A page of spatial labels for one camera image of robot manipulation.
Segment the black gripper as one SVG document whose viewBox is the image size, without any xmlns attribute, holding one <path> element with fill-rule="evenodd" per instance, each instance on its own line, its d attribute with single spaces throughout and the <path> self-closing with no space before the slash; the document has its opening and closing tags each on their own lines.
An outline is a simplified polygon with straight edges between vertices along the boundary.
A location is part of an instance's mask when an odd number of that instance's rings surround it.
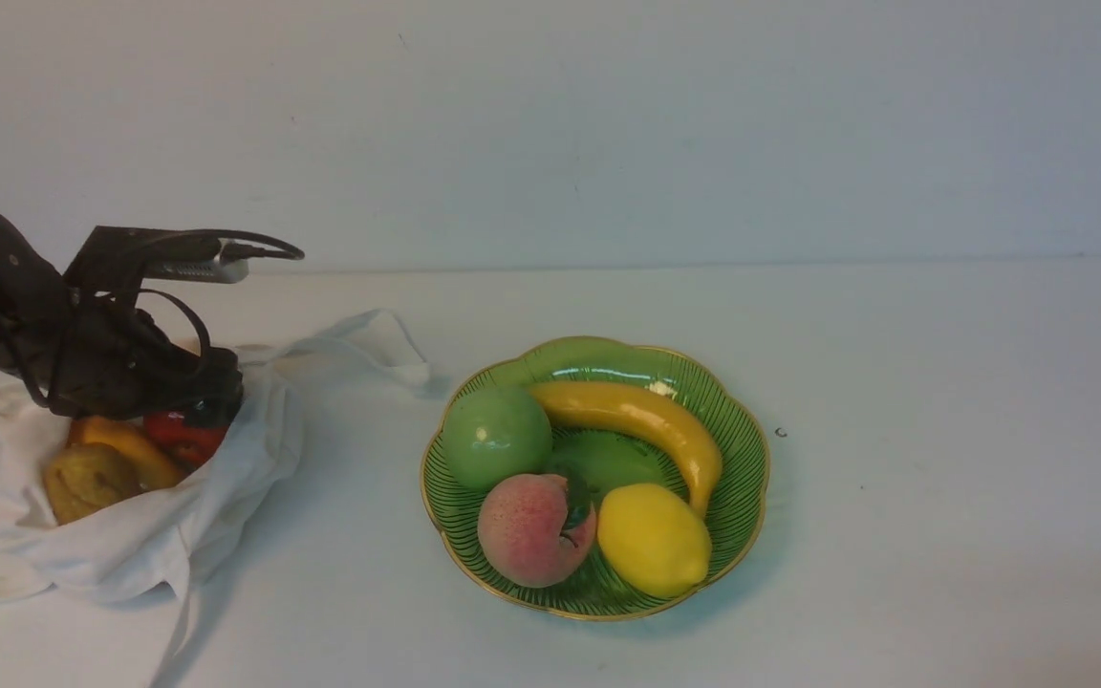
<svg viewBox="0 0 1101 688">
<path fill-rule="evenodd" d="M 196 334 L 196 353 L 175 345 L 137 292 L 75 291 L 69 316 L 40 336 L 30 393 L 59 417 L 135 419 L 179 411 L 197 428 L 228 426 L 244 400 L 239 357 L 211 345 L 208 327 L 184 301 L 161 292 Z"/>
</svg>

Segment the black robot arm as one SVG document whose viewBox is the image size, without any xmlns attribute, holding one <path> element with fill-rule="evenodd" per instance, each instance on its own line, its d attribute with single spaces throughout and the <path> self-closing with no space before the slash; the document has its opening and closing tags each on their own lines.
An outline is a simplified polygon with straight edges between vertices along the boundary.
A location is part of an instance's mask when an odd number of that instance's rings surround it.
<svg viewBox="0 0 1101 688">
<path fill-rule="evenodd" d="M 239 357 L 214 347 L 183 301 L 172 305 L 197 335 L 197 353 L 137 305 L 149 249 L 167 238 L 101 227 L 59 273 L 0 215 L 0 372 L 17 378 L 39 408 L 67 419 L 179 411 L 193 427 L 230 425 L 246 396 Z"/>
</svg>

